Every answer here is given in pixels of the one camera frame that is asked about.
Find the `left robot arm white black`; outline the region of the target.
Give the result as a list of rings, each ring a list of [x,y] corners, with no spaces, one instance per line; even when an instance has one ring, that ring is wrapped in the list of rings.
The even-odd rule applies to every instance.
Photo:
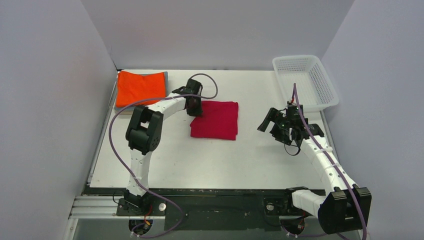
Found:
[[[136,215],[144,215],[151,207],[149,169],[152,153],[159,146],[164,120],[185,110],[189,116],[199,116],[203,110],[199,97],[203,86],[190,78],[165,99],[150,105],[137,105],[125,133],[130,148],[130,179],[123,194],[124,201]]]

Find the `red t shirt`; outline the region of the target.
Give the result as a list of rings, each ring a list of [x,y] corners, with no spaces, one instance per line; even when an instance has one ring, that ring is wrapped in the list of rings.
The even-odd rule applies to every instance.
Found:
[[[234,101],[204,101],[203,113],[190,124],[192,138],[235,141],[239,104]]]

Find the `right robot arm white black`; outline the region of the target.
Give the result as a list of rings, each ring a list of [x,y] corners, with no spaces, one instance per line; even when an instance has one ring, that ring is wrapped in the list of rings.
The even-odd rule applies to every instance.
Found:
[[[288,104],[278,110],[270,108],[257,128],[264,132],[270,123],[272,137],[285,146],[294,145],[304,153],[323,184],[324,195],[307,187],[287,188],[288,197],[282,201],[290,215],[306,212],[318,219],[326,234],[340,234],[354,230],[366,232],[372,195],[367,187],[360,187],[343,169],[324,131],[318,124],[309,123],[303,106]]]

